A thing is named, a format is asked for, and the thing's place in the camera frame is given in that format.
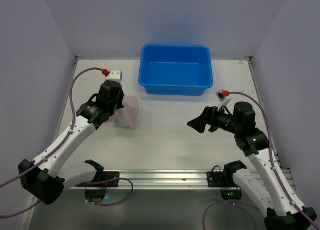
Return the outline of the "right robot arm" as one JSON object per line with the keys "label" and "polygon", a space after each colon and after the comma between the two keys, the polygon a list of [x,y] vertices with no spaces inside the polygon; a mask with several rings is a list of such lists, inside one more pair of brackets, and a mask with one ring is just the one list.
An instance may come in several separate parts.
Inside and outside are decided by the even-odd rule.
{"label": "right robot arm", "polygon": [[308,229],[316,220],[315,210],[297,197],[274,159],[269,139],[256,127],[256,113],[250,103],[237,102],[232,114],[216,106],[205,107],[187,125],[199,133],[209,126],[210,132],[222,129],[234,135],[238,148],[256,168],[263,183],[241,161],[226,164],[223,173],[228,183],[240,187],[255,203],[267,229]]}

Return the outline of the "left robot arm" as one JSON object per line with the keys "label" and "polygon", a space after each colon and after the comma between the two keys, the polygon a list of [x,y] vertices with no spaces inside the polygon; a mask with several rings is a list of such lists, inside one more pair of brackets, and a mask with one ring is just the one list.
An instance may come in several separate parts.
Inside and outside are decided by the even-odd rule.
{"label": "left robot arm", "polygon": [[80,106],[69,128],[34,160],[24,159],[18,165],[22,187],[50,205],[70,187],[101,181],[104,168],[93,160],[86,160],[79,167],[65,172],[62,167],[89,136],[123,107],[123,98],[121,81],[105,80],[99,92]]}

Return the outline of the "white mesh laundry bag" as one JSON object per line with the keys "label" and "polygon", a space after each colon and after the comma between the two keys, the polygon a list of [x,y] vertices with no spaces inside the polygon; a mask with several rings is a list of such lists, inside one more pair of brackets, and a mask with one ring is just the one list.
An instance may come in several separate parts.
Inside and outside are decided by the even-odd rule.
{"label": "white mesh laundry bag", "polygon": [[107,121],[107,123],[114,122],[120,127],[136,128],[143,109],[140,97],[125,95],[122,103],[124,107],[116,110],[115,114]]}

